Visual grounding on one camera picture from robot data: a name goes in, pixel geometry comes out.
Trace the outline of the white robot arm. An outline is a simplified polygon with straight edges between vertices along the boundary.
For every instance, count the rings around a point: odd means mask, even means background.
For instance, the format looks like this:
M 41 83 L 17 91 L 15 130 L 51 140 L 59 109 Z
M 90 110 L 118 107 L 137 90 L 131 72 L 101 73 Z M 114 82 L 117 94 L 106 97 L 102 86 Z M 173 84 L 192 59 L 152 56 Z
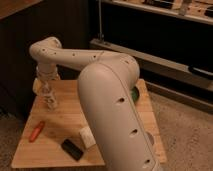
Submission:
M 80 105 L 108 171 L 163 171 L 131 96 L 140 75 L 134 57 L 108 50 L 64 49 L 55 37 L 33 43 L 29 53 L 42 82 L 38 93 L 50 108 L 57 106 L 48 85 L 58 77 L 57 67 L 80 72 Z

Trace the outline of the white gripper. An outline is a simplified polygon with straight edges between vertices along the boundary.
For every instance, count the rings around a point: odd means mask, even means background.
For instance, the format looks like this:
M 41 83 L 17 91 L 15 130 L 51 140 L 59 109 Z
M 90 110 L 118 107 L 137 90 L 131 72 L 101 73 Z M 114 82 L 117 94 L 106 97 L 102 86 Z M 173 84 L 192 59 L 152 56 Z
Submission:
M 36 78 L 34 79 L 32 87 L 33 92 L 35 94 L 49 92 L 51 90 L 49 82 L 53 80 L 60 80 L 60 75 L 58 74 L 58 68 L 56 65 L 53 65 L 48 69 L 37 66 Z

